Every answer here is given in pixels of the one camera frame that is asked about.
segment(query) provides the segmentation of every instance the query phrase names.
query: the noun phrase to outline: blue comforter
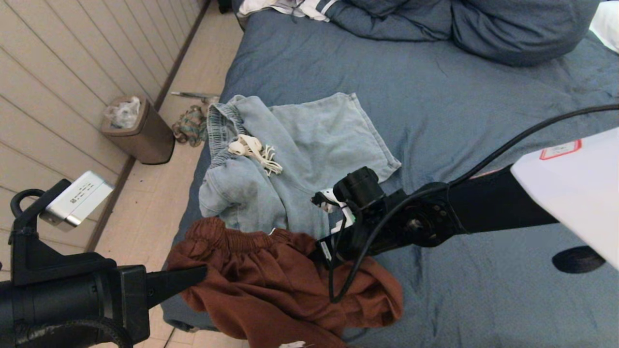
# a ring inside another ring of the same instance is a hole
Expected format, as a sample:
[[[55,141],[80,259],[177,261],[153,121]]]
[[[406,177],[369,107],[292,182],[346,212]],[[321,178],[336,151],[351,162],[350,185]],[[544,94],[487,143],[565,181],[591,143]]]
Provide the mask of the blue comforter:
[[[570,53],[534,67],[509,67],[450,41],[358,38],[334,24],[275,11],[249,18],[222,100],[257,95],[267,105],[357,93],[402,168],[383,184],[412,192],[453,179],[545,118],[618,101],[619,60],[588,33]],[[619,126],[617,113],[583,116],[526,139],[489,166]],[[202,152],[175,243],[200,218],[197,192],[209,165]],[[401,282],[405,314],[378,329],[349,329],[362,347],[617,347],[619,272],[558,272],[557,252],[584,243],[561,225],[453,237],[376,259]],[[179,296],[163,304],[181,328],[214,329]]]

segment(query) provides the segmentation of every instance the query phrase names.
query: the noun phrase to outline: pillow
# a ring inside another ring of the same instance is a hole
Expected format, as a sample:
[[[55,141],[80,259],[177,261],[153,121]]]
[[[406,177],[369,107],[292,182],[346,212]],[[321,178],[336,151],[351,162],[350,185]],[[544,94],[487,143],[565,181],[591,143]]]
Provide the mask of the pillow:
[[[604,46],[619,53],[619,1],[600,3],[589,26]]]
[[[453,0],[459,47],[512,66],[570,52],[586,35],[599,0]]]

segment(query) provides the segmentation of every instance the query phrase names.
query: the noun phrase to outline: white sticker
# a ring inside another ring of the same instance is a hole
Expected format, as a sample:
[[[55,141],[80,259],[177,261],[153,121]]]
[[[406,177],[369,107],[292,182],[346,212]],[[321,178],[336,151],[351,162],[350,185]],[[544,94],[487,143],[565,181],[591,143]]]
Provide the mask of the white sticker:
[[[577,141],[568,142],[567,144],[549,147],[542,151],[540,160],[549,160],[559,156],[571,154],[572,152],[578,151],[581,147],[582,141],[580,139]]]
[[[324,254],[324,257],[326,257],[327,260],[331,261],[331,253],[329,252],[329,247],[327,246],[327,243],[321,241],[320,247],[322,248],[322,253]]]

